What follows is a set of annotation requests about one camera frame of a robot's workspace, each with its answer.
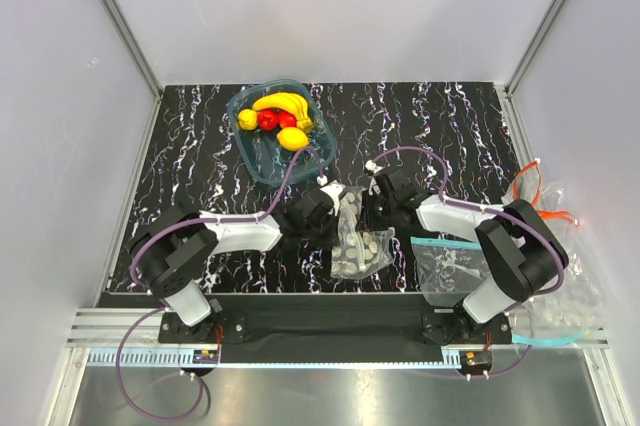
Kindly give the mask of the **white dotted zip bag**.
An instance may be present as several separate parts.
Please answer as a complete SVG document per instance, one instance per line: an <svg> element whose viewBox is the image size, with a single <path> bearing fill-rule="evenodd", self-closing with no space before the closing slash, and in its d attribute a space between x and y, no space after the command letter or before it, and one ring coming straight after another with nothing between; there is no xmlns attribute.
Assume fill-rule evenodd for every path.
<svg viewBox="0 0 640 426"><path fill-rule="evenodd" d="M331 251L331 277L362 280L393 263L393 228L374 231L364 224L363 188L346 187L339 203L337 242Z"/></svg>

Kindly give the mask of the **yellow lemon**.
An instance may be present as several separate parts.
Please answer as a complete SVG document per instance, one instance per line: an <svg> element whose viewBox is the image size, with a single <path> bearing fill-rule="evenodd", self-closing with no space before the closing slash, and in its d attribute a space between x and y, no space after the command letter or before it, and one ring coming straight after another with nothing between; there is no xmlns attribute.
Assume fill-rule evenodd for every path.
<svg viewBox="0 0 640 426"><path fill-rule="evenodd" d="M287 151L297 152L309 146L309 137L297 127L281 129L277 136L279 145Z"/></svg>

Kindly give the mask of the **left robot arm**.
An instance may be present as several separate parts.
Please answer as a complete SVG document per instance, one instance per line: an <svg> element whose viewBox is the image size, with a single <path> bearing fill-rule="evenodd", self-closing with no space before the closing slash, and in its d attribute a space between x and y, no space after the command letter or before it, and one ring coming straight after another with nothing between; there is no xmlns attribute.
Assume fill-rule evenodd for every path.
<svg viewBox="0 0 640 426"><path fill-rule="evenodd" d="M196 284L205 261L212 255L300 245L329 250L337 241L344 192L344 185L331 182L255 214L215 214L174 205L131 241L130 275L178 315L190 339L206 341L215 332L216 318Z"/></svg>

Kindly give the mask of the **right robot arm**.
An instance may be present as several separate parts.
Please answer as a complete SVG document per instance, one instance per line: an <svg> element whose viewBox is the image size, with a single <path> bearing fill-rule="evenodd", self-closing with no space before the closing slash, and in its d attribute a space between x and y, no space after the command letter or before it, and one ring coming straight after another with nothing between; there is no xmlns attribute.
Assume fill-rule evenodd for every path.
<svg viewBox="0 0 640 426"><path fill-rule="evenodd" d="M476 342L494 318L563 285L567 252L530 202L514 199L498 206L454 200L442 190L419 189L399 169L372 162L367 169L371 183L363 194L362 228L393 228L419 240L449 235L477 245L488 266L488 277L444 315L433 342Z"/></svg>

